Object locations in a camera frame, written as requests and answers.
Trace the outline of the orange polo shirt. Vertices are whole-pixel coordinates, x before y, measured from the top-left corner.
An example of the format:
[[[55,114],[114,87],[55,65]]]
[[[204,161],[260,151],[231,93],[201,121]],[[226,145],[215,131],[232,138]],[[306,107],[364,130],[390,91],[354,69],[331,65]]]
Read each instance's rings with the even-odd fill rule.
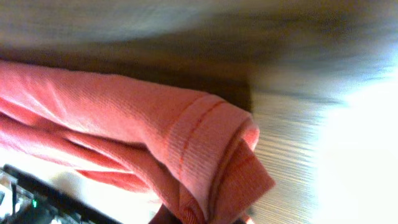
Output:
[[[275,182],[252,116],[209,93],[1,62],[1,150],[154,193],[183,223],[231,223]]]

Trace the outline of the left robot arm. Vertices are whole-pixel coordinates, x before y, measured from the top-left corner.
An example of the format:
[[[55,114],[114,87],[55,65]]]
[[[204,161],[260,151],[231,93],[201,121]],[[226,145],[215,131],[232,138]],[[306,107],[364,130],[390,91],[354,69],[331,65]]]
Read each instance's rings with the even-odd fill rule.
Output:
[[[1,168],[1,224],[117,224],[13,166]]]

